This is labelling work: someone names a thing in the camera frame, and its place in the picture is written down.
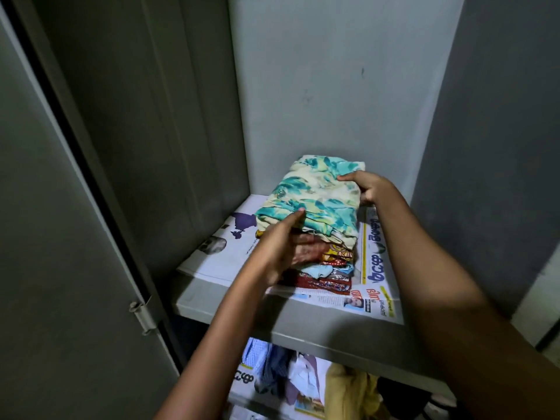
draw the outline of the floral print cloth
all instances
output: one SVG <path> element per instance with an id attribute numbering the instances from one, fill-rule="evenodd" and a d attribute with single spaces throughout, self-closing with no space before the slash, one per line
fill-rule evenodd
<path id="1" fill-rule="evenodd" d="M 351 181 L 338 181 L 337 177 L 364 169 L 363 162 L 302 156 L 256 211 L 258 230 L 264 231 L 291 212 L 305 208 L 303 232 L 352 250 L 358 237 L 356 212 L 360 206 L 360 188 Z"/>

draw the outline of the grey metal wall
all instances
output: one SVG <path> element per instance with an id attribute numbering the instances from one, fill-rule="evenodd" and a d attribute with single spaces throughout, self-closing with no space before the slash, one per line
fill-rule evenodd
<path id="1" fill-rule="evenodd" d="M 227 1 L 32 2 L 158 279 L 248 196 Z"/>
<path id="2" fill-rule="evenodd" d="M 0 418 L 150 419 L 176 380 L 0 6 Z"/>
<path id="3" fill-rule="evenodd" d="M 301 155 L 410 201 L 463 0 L 230 0 L 251 192 Z"/>
<path id="4" fill-rule="evenodd" d="M 560 240 L 560 0 L 466 0 L 412 207 L 511 314 Z"/>

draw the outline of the newspaper photo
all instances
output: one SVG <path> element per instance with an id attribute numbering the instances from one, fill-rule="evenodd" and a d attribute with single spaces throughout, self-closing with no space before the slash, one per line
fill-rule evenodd
<path id="1" fill-rule="evenodd" d="M 266 196 L 250 195 L 223 226 L 178 267 L 178 271 L 229 287 L 258 243 L 254 213 Z M 274 286 L 268 293 L 317 306 L 403 324 L 399 293 L 375 207 L 358 213 L 351 289 L 345 295 L 326 289 Z"/>

